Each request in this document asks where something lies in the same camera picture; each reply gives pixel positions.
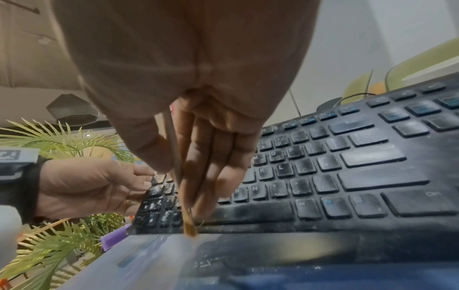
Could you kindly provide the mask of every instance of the wristwatch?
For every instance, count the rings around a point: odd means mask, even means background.
[[[22,223],[33,220],[40,170],[48,160],[39,149],[0,147],[0,205],[16,208]]]

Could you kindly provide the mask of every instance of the black sleeve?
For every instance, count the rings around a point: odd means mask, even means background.
[[[23,224],[32,222],[35,217],[40,171],[46,161],[48,159],[39,157],[37,163],[21,165],[16,168],[16,170],[22,171],[19,180],[0,183],[0,205],[15,207]]]

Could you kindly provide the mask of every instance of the dusty keyboard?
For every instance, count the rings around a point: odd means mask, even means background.
[[[459,75],[262,129],[252,166],[201,233],[458,230]],[[182,233],[156,177],[137,234]]]

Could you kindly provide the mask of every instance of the person's right hand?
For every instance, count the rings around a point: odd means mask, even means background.
[[[209,216],[240,185],[291,85],[318,0],[52,0],[58,38],[90,99],[155,170],[171,155],[154,115],[176,100],[179,196]]]

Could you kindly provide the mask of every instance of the hand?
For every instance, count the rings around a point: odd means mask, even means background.
[[[106,212],[134,215],[151,187],[153,169],[104,158],[46,161],[35,216],[77,218]]]
[[[84,90],[127,147],[161,172],[171,157],[154,115],[176,100],[179,197],[205,218],[250,166],[307,51],[319,1],[51,3]]]

